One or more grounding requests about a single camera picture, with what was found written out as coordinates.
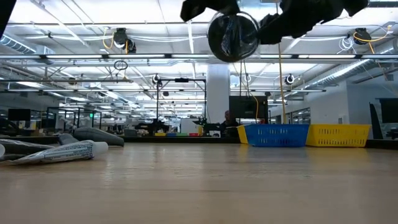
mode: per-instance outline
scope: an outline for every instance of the tube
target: tube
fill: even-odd
[[[0,165],[11,164],[46,164],[75,160],[92,159],[108,151],[106,142],[93,142],[91,140],[67,144],[64,146],[47,149],[14,161],[0,162]]]

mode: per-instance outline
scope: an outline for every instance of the wire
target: wire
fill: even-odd
[[[388,27],[387,32],[386,32],[386,34],[384,35],[384,37],[378,38],[378,39],[376,39],[376,40],[363,40],[363,39],[360,39],[360,38],[358,38],[358,37],[355,36],[355,35],[357,34],[357,32],[354,33],[354,38],[357,39],[357,40],[360,40],[360,41],[362,41],[362,42],[367,42],[367,43],[377,42],[377,41],[379,41],[379,40],[382,40],[382,39],[386,38],[389,31],[390,31],[390,26]]]
[[[372,46],[372,43],[369,43],[369,48],[371,49],[371,52],[372,52],[373,54],[375,54],[375,51],[374,51],[373,46]],[[379,65],[379,68],[381,69],[381,72],[383,73],[384,78],[387,80],[387,79],[388,79],[388,78],[387,78],[387,74],[385,73],[384,69],[381,67],[381,64],[380,64],[379,62],[377,62],[377,64]],[[390,85],[390,87],[391,87],[392,91],[394,92],[394,94],[395,94],[396,96],[398,96],[397,91],[396,91],[395,88],[391,85],[391,83],[388,82],[388,84]]]
[[[278,3],[276,5],[276,13],[279,13]],[[279,85],[280,85],[280,95],[282,97],[282,111],[284,117],[284,124],[286,124],[286,109],[285,109],[285,96],[284,96],[284,86],[282,83],[282,51],[280,49],[280,43],[278,44],[278,53],[279,53]]]
[[[105,48],[111,49],[111,48],[113,47],[113,38],[114,38],[114,32],[112,33],[112,42],[111,42],[111,46],[110,46],[110,47],[108,47],[108,46],[105,44],[105,39],[102,40],[102,43],[104,44],[104,47],[105,47]]]
[[[248,93],[251,94],[250,91],[249,91],[249,81],[248,81],[248,76],[249,75],[248,75],[248,71],[246,70],[246,61],[243,61],[243,65],[244,65],[244,73],[246,75],[246,84],[248,85],[248,87],[247,87]],[[256,109],[256,124],[257,124],[257,119],[259,117],[259,101],[257,100],[257,98],[253,94],[251,94],[251,96],[253,96],[253,98],[255,99],[255,101],[257,103],[257,109]]]

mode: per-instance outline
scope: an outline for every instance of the computer screen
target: computer screen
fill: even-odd
[[[268,97],[256,96],[259,102],[257,118],[267,119]],[[255,119],[257,112],[257,102],[250,96],[230,96],[229,97],[229,115],[232,118]]]
[[[8,109],[9,121],[30,121],[30,109]]]
[[[380,99],[383,123],[398,123],[398,98]]]

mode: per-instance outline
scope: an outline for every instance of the duct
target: duct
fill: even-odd
[[[3,36],[0,39],[0,44],[16,50],[17,52],[22,54],[50,55],[55,53],[53,50],[46,46],[28,44],[24,40],[8,32],[4,32]],[[35,61],[39,63],[45,63],[47,65],[51,65],[53,63],[52,61],[47,59],[40,59]]]
[[[394,40],[388,41],[387,43],[378,46],[376,49],[376,54],[398,54],[398,39],[395,38]],[[311,89],[318,85],[325,86],[336,84],[349,77],[352,77],[375,67],[378,67],[376,61],[371,59],[359,60],[357,62],[346,65],[339,65],[319,75],[314,82],[310,82],[310,84],[308,85],[302,85],[297,88],[301,88],[303,90],[308,88]]]

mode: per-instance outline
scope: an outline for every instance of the column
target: column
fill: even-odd
[[[207,70],[207,119],[210,123],[222,123],[229,110],[228,65],[209,65]]]

